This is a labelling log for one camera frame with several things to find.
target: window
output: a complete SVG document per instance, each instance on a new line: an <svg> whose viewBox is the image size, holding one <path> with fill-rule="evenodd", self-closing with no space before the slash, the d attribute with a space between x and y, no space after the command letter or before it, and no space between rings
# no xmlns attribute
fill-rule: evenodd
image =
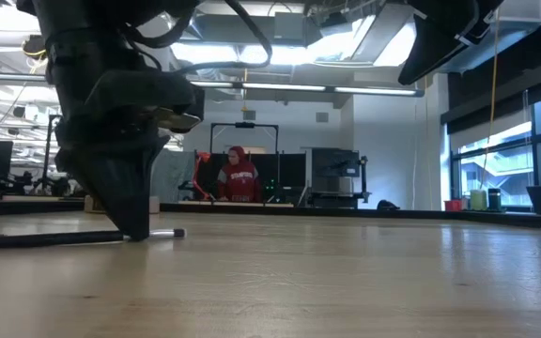
<svg viewBox="0 0 541 338"><path fill-rule="evenodd" d="M486 155L461 159L463 194L471 190L499 188L503 206L530 206L527 186L533 185L533 153L530 146L521 146L487 154L485 182L483 167Z"/></svg>
<svg viewBox="0 0 541 338"><path fill-rule="evenodd" d="M524 122L511 129L492 135L489 138L489 146L493 147L495 145L503 144L509 141L516 141L516 140L520 140L524 138L529 139L531 136L532 136L532 122L531 121ZM485 139L463 146L462 148L458 150L458 153L464 154L466 152L473 151L476 149L486 148L486 146L487 146L487 137Z"/></svg>

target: person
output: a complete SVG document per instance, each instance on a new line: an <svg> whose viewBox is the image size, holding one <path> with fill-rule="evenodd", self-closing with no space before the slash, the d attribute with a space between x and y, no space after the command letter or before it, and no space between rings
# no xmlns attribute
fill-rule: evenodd
<svg viewBox="0 0 541 338"><path fill-rule="evenodd" d="M262 200L258 171L245 158L240 146L229 149L229 163L218 174L219 201L255 202Z"/></svg>

